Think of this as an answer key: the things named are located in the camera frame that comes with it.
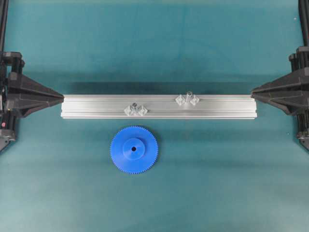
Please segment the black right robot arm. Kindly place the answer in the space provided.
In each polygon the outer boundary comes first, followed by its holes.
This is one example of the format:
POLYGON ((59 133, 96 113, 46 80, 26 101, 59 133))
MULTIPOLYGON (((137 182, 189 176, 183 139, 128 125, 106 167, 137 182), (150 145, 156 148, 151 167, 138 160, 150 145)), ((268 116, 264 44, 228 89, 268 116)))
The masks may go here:
POLYGON ((298 11, 304 45, 289 56, 292 72, 251 91, 260 102, 297 118, 297 139, 309 148, 309 2, 300 0, 298 11))

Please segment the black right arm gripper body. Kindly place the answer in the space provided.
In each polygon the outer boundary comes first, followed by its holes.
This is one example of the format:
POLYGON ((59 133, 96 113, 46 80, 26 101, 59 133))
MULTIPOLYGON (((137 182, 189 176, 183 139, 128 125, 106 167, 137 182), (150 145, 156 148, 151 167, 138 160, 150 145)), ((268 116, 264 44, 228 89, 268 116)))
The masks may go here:
MULTIPOLYGON (((299 69, 304 69, 309 67, 309 47, 300 46, 296 50, 295 54, 289 56, 289 61, 291 63, 292 71, 299 69)), ((305 98, 305 108, 301 109, 297 113, 297 139, 299 140, 302 146, 309 145, 309 86, 304 86, 303 90, 305 91, 307 97, 305 98)))

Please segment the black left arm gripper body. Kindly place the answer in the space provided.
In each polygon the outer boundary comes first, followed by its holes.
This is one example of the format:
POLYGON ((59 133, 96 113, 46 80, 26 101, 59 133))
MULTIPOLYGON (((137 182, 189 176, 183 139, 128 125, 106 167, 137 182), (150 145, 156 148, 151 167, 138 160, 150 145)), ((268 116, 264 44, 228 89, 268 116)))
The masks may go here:
POLYGON ((5 109, 8 94, 7 67, 12 72, 22 73, 25 63, 18 52, 0 53, 0 151, 3 152, 16 139, 16 116, 5 109))

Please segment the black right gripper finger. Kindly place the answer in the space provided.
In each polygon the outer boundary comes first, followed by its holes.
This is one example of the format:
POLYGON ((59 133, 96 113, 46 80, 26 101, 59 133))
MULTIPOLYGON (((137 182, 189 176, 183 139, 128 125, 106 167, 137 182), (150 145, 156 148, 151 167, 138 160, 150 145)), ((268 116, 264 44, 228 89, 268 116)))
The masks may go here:
POLYGON ((251 91, 251 97, 274 98, 289 95, 292 92, 301 90, 302 72, 291 72, 274 81, 267 82, 251 91))
POLYGON ((293 107, 293 106, 285 105, 285 104, 282 104, 282 103, 276 103, 276 102, 268 101, 268 100, 262 99, 262 98, 254 98, 254 99, 256 101, 260 101, 262 103, 276 107, 276 108, 282 110, 286 115, 289 115, 289 116, 295 116, 295 115, 303 113, 302 108, 293 107))

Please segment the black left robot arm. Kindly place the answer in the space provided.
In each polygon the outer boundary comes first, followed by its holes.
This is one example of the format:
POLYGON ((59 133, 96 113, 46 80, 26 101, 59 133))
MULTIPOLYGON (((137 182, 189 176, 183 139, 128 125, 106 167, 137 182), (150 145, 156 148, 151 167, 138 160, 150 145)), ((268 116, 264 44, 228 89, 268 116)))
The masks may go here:
POLYGON ((64 101, 64 96, 23 75, 25 62, 19 52, 5 52, 9 2, 0 2, 0 150, 16 140, 15 125, 39 110, 64 101))

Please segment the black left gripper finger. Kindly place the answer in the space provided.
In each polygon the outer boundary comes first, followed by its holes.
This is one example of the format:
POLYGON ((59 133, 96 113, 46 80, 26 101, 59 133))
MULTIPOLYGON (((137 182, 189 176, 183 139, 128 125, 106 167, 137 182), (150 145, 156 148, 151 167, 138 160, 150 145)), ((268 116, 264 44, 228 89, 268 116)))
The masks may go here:
POLYGON ((8 96, 32 101, 62 101, 64 96, 27 76, 11 72, 8 76, 8 96))
POLYGON ((6 102, 6 111, 18 118, 25 118, 39 110, 61 104, 62 102, 63 99, 51 101, 8 100, 6 102))

